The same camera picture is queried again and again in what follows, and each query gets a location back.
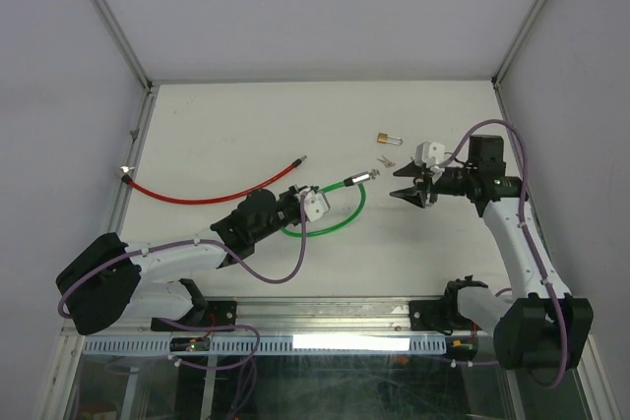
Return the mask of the green cable lock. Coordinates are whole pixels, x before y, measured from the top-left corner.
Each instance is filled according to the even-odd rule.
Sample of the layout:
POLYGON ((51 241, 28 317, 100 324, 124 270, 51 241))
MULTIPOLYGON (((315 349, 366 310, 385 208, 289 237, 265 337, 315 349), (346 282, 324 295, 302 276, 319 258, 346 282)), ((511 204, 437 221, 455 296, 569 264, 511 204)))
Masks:
POLYGON ((330 224, 325 227, 316 228, 314 230, 306 230, 306 231, 294 231, 290 229, 283 229, 282 234, 292 237, 292 238, 314 238, 320 237, 327 234, 331 234, 335 231, 338 231, 349 224, 353 223, 362 213, 366 202, 367 202, 367 194, 365 191, 364 184, 368 181, 375 180, 380 175, 380 171, 377 169, 370 169, 367 171, 359 172, 358 174, 349 176, 343 181, 339 181, 324 188, 320 189, 320 193, 326 197, 328 194, 339 191, 342 188, 352 188, 356 187, 359 193, 358 204, 353 211, 349 209, 345 210, 335 210, 334 217, 343 215, 344 218, 340 218, 337 222, 330 224))

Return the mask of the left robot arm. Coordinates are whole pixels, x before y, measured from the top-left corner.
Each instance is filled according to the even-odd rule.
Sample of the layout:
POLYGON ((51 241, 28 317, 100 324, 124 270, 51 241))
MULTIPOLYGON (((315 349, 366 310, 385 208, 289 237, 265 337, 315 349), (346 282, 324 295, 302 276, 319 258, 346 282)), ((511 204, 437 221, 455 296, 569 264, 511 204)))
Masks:
POLYGON ((56 277, 59 315, 81 335, 92 335, 133 319, 163 320, 180 330, 194 330, 206 319, 206 296, 191 275, 238 265, 255 278, 283 284, 246 263, 262 240, 290 225, 305 227, 330 209, 317 187, 290 187, 275 195, 250 193, 226 217, 180 241, 161 244, 123 242, 104 233, 56 277))

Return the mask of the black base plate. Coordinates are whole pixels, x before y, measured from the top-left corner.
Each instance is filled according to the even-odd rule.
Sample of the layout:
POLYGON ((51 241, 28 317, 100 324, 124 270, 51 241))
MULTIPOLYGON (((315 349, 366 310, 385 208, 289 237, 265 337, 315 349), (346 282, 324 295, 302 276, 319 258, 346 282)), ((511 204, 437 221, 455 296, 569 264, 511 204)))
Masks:
POLYGON ((205 298, 179 318, 172 318, 176 323, 194 328, 208 330, 211 327, 232 327, 237 317, 237 302, 232 299, 205 298))
POLYGON ((448 305, 438 299, 416 299, 408 303, 409 324, 412 331, 432 330, 450 335, 454 331, 471 331, 473 323, 468 319, 453 317, 448 305))

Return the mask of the silver keys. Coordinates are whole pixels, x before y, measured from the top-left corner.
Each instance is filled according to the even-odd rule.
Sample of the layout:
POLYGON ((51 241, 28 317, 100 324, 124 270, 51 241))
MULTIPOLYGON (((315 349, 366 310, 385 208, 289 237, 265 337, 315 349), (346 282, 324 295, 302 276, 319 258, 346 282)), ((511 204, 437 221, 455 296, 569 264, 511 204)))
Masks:
POLYGON ((385 156, 378 158, 378 161, 381 162, 386 168, 391 168, 396 165, 396 163, 385 156))

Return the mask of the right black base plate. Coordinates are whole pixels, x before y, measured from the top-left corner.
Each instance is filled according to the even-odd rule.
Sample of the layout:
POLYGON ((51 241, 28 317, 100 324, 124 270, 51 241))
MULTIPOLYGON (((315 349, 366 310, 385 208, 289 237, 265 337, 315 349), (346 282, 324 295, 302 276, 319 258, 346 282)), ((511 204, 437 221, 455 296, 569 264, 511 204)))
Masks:
POLYGON ((450 335, 454 331, 471 331, 473 323, 468 319, 453 317, 448 305, 438 299, 416 299, 408 303, 409 324, 412 331, 432 330, 450 335))

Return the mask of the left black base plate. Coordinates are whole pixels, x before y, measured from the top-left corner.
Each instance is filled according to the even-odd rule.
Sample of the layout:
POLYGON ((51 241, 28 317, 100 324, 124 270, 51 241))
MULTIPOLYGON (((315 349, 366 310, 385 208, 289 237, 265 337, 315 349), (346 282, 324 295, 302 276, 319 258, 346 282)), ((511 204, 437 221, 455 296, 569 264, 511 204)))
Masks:
POLYGON ((232 327, 237 317, 237 302, 232 299, 205 298, 179 318, 172 318, 176 323, 194 328, 208 330, 211 327, 232 327))

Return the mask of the aluminium front rail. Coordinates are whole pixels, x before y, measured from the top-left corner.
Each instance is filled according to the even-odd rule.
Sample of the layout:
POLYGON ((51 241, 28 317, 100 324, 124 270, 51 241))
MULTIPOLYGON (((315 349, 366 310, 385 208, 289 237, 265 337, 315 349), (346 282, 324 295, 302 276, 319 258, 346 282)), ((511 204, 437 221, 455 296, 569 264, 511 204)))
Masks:
MULTIPOLYGON (((83 335, 96 334, 123 322, 140 320, 150 321, 153 331, 202 331, 182 326, 172 318, 183 316, 195 303, 203 302, 204 299, 201 295, 186 294, 183 299, 168 295, 154 300, 132 301, 125 295, 106 300, 97 295, 73 294, 60 300, 58 312, 61 317, 73 321, 77 331, 83 335)), ((448 311, 453 317, 468 319, 473 326, 479 326, 487 332, 493 332, 498 321, 507 318, 515 330, 537 329, 541 333, 554 333, 557 327, 564 325, 567 334, 574 336, 588 332, 594 317, 587 299, 571 295, 566 295, 557 302, 535 294, 509 299, 476 286, 446 292, 439 298, 424 299, 441 300, 448 305, 448 311)), ((411 300, 240 300, 236 301, 235 325, 223 327, 227 330, 241 330, 247 324, 255 324, 268 330, 410 330, 409 301, 411 300)))

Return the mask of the brass long-shackle padlock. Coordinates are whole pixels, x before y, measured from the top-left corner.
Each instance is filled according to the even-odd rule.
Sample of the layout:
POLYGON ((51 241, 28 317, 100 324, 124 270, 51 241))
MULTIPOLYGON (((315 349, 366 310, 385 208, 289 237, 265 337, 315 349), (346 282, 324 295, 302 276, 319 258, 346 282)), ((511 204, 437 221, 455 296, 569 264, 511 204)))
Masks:
POLYGON ((379 133, 377 135, 377 142, 383 145, 392 145, 392 146, 401 146, 403 144, 403 140, 399 137, 394 137, 387 133, 379 133))

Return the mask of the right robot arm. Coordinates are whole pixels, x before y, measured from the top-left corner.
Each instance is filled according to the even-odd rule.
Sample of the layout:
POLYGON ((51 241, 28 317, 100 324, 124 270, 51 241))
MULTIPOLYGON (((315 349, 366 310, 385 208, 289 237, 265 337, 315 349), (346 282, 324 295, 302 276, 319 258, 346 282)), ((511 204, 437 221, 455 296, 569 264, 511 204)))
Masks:
POLYGON ((496 296, 468 275, 449 281, 442 297, 413 310, 412 318, 438 331, 480 328, 491 336, 496 359, 507 370, 571 370, 580 363, 594 311, 554 269, 531 227, 523 181, 507 175, 503 153, 502 137, 473 135, 467 160, 450 166, 443 145, 424 142, 410 163, 395 171, 412 184, 391 192, 393 198, 421 209, 441 196, 473 204, 497 245, 512 295, 496 296))

